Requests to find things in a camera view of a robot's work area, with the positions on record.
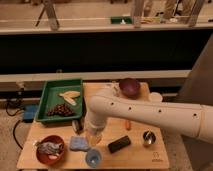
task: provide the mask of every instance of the cable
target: cable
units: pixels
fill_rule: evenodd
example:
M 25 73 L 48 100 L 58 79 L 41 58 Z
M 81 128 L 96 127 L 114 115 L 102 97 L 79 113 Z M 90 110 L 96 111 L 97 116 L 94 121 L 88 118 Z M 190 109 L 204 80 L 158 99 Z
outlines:
M 20 149 L 23 149 L 23 147 L 20 145 L 20 143 L 18 142 L 18 140 L 17 140 L 17 138 L 16 138 L 16 128 L 17 128 L 17 126 L 18 126 L 21 122 L 22 122 L 22 120 L 18 120 L 18 121 L 15 123 L 15 125 L 14 125 L 14 127 L 13 127 L 13 138 L 14 138 L 16 144 L 19 146 L 19 148 L 20 148 Z
M 21 98 L 17 98 L 15 100 L 11 100 L 11 99 L 7 99 L 7 104 L 6 104 L 6 113 L 8 116 L 15 116 L 17 115 L 20 111 L 23 110 L 23 108 L 20 108 L 22 103 L 22 99 Z M 10 113 L 8 111 L 9 108 L 19 108 L 18 110 L 16 110 L 14 113 Z

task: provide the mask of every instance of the green tray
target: green tray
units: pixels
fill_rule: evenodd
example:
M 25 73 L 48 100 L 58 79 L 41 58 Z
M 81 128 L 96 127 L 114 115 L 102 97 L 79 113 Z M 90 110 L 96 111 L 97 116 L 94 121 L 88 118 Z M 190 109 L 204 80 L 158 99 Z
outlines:
M 128 17 L 128 16 L 111 17 L 110 20 L 111 20 L 111 24 L 121 24 L 122 20 L 124 20 L 126 24 L 132 24 L 132 19 L 131 17 Z
M 79 91 L 80 96 L 74 98 L 77 105 L 73 106 L 67 103 L 62 97 L 58 94 L 66 91 Z M 46 113 L 53 109 L 57 104 L 66 103 L 75 114 L 72 116 L 47 116 Z M 83 81 L 82 79 L 71 79 L 71 80 L 54 80 L 47 81 L 44 85 L 42 92 L 40 104 L 36 114 L 36 121 L 42 123 L 53 123 L 53 122 L 63 122 L 74 119 L 79 119 L 82 117 L 83 113 Z

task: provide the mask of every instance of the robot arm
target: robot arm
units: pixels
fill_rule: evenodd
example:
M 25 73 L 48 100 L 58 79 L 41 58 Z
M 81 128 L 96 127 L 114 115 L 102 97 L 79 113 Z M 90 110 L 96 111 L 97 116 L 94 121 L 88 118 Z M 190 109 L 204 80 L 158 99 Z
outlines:
M 89 102 L 86 130 L 100 134 L 108 117 L 143 122 L 162 129 L 178 131 L 213 143 L 213 107 L 199 104 L 141 102 L 116 96 L 116 89 L 105 86 Z

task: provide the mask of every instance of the floor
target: floor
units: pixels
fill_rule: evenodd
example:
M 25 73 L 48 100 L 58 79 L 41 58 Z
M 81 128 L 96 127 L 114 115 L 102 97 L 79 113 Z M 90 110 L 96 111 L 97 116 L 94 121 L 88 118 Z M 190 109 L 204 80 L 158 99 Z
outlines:
M 15 171 L 21 152 L 13 139 L 13 127 L 22 118 L 22 112 L 14 117 L 7 115 L 5 103 L 0 103 L 0 166 L 2 171 Z M 20 123 L 16 128 L 16 137 L 21 145 L 24 144 L 30 123 Z M 170 161 L 170 169 L 161 171 L 192 171 L 191 164 L 183 145 L 181 136 L 174 132 L 162 131 L 166 150 Z
M 42 17 L 41 23 L 35 27 L 35 23 L 42 10 L 42 5 L 30 5 L 30 3 L 19 3 L 22 0 L 0 0 L 0 28 L 48 28 L 46 14 Z M 149 17 L 155 17 L 156 13 L 164 11 L 165 0 L 154 1 Z M 131 13 L 131 0 L 123 3 L 123 0 L 116 0 L 110 4 L 109 0 L 72 0 L 70 3 L 55 4 L 55 12 L 60 26 L 67 27 L 88 27 L 88 26 L 109 26 L 110 17 L 125 16 Z M 198 22 L 207 23 L 213 18 L 213 3 L 205 3 L 201 10 Z

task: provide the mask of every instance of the bowl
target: bowl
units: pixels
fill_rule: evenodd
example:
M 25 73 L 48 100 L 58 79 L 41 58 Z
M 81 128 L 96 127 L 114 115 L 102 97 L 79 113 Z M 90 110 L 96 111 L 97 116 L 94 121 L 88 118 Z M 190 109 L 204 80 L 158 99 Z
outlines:
M 124 78 L 120 80 L 121 92 L 127 97 L 135 97 L 140 94 L 140 82 L 134 78 Z
M 62 144 L 62 150 L 59 153 L 58 156 L 53 156 L 53 155 L 49 155 L 49 154 L 45 154 L 45 153 L 41 153 L 39 152 L 38 148 L 36 150 L 36 157 L 38 159 L 39 162 L 45 164 L 45 165 L 53 165 L 56 162 L 58 162 L 64 155 L 65 153 L 65 143 L 64 140 L 58 136 L 58 135 L 50 135 L 45 137 L 40 143 L 44 143 L 44 142 L 52 142 L 52 143 L 56 143 Z

